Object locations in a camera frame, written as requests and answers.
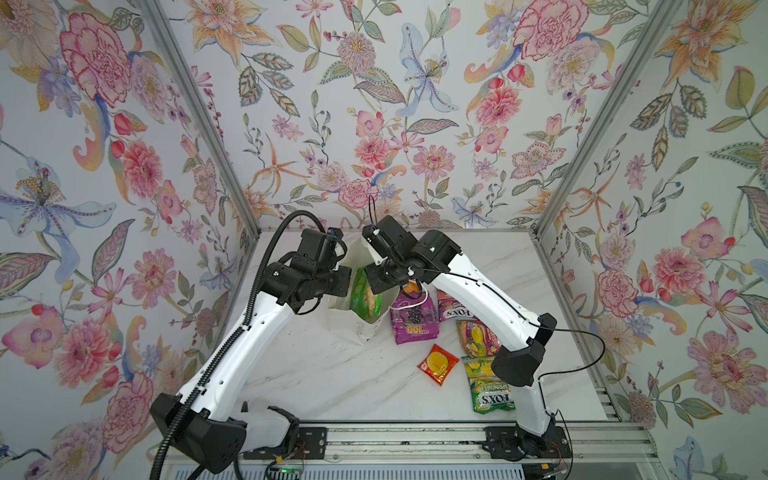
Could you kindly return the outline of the green Lays chips bag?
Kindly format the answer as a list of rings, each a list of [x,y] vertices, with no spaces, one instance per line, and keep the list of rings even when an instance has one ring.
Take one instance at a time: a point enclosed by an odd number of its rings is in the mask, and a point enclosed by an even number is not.
[[[372,293],[364,268],[358,269],[352,284],[350,310],[361,320],[375,323],[381,316],[382,305],[382,296]]]

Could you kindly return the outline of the green Foxs candy bag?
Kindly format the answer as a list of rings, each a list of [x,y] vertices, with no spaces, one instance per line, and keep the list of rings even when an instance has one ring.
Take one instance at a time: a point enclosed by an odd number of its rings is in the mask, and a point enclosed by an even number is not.
[[[485,415],[494,411],[514,411],[510,386],[495,376],[492,357],[462,358],[471,395],[472,409]]]

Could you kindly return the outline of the white paper gift bag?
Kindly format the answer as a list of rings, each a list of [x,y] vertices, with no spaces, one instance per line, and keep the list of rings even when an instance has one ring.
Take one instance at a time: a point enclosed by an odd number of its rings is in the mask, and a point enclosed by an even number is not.
[[[412,281],[403,288],[395,285],[378,294],[373,292],[372,277],[365,267],[377,266],[380,260],[366,240],[360,236],[353,239],[340,262],[351,269],[348,293],[328,301],[330,331],[364,345],[388,322],[398,345],[437,338],[440,330],[437,309],[424,284]]]

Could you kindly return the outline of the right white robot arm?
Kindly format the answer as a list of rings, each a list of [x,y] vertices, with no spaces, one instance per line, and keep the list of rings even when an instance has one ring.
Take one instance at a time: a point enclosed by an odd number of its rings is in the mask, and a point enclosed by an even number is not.
[[[386,216],[366,226],[363,238],[376,252],[374,262],[365,267],[375,294],[411,281],[429,284],[453,296],[490,328],[501,345],[494,355],[492,370],[511,387],[517,426],[530,436],[544,437],[552,429],[553,420],[535,384],[535,374],[557,326],[556,319],[522,307],[439,230],[429,230],[416,238]]]

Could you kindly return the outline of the purple snack bag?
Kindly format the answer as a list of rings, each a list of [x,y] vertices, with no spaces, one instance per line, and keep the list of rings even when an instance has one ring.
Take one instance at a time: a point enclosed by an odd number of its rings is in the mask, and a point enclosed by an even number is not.
[[[438,309],[428,292],[418,295],[400,293],[389,313],[397,345],[433,340],[439,336]]]

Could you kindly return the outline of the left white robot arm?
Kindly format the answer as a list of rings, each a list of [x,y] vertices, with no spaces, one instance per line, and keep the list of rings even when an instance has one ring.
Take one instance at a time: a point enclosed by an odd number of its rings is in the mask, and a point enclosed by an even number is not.
[[[304,303],[344,296],[351,270],[340,263],[347,246],[338,228],[305,230],[297,250],[271,261],[279,238],[273,235],[268,244],[246,309],[228,337],[177,393],[161,394],[152,403],[163,439],[150,478],[160,478],[171,449],[196,462],[195,476],[221,473],[246,452],[286,458],[296,451],[296,416],[275,406],[242,408],[238,397],[268,346],[302,314]]]

